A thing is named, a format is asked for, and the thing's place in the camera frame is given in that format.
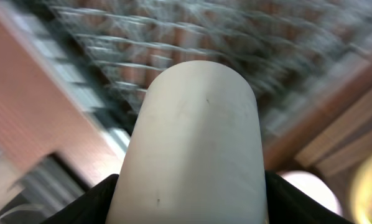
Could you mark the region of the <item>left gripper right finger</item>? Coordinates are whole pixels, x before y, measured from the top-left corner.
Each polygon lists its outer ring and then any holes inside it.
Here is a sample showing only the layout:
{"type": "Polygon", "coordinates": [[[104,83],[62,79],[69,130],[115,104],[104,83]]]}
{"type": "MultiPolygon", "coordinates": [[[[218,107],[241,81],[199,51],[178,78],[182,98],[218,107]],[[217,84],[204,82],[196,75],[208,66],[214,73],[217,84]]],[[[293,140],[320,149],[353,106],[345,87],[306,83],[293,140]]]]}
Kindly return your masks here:
{"type": "Polygon", "coordinates": [[[265,172],[270,224],[352,224],[274,172],[265,172]]]}

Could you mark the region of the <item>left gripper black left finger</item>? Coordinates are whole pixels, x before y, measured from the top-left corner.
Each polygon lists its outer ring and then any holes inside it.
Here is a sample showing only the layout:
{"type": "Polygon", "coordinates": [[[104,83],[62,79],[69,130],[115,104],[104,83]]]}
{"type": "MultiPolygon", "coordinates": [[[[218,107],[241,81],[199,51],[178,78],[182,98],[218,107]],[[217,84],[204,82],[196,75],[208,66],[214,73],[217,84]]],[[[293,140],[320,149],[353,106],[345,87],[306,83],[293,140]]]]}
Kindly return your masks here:
{"type": "Polygon", "coordinates": [[[42,224],[105,224],[118,174],[112,174],[42,224]]]}

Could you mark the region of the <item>yellow round plate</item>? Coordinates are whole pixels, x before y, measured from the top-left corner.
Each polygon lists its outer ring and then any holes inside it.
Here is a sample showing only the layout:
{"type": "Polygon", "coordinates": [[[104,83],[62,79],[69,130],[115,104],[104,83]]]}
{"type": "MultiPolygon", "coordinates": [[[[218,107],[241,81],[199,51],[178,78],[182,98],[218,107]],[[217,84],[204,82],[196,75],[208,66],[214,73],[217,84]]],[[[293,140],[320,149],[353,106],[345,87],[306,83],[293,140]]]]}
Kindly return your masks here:
{"type": "Polygon", "coordinates": [[[372,224],[372,156],[363,161],[353,179],[350,211],[355,223],[372,224]]]}

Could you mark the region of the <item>white paper cup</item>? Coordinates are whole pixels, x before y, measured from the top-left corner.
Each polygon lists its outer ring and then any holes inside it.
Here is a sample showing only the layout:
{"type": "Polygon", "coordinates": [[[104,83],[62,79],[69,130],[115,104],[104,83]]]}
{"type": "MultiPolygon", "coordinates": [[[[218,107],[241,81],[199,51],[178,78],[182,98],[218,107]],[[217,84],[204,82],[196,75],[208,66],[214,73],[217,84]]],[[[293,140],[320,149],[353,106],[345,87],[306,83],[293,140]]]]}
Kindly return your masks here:
{"type": "Polygon", "coordinates": [[[239,73],[196,60],[151,83],[106,221],[267,221],[257,104],[239,73]]]}

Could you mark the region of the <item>white round bowl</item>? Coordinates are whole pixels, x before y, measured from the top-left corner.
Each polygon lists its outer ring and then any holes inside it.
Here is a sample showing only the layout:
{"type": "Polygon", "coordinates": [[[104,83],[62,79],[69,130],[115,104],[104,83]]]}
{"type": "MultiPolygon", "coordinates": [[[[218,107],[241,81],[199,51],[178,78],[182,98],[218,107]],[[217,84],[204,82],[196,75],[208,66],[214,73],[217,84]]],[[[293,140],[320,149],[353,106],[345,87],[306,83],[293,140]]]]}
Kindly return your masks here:
{"type": "Polygon", "coordinates": [[[306,171],[293,170],[282,172],[280,176],[323,207],[341,217],[343,216],[338,198],[316,175],[306,171]]]}

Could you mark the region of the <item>grey plastic dish rack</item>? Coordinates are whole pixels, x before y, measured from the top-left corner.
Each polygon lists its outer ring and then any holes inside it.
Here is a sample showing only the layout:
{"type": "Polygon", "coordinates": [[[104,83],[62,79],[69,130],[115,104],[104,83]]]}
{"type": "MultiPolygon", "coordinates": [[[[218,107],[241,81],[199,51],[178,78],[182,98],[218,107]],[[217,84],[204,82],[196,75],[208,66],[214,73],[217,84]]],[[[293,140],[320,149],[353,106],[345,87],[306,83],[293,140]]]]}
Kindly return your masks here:
{"type": "Polygon", "coordinates": [[[83,72],[106,128],[131,133],[146,91],[191,60],[248,82],[264,139],[286,133],[332,81],[329,71],[372,30],[372,1],[23,0],[83,72]]]}

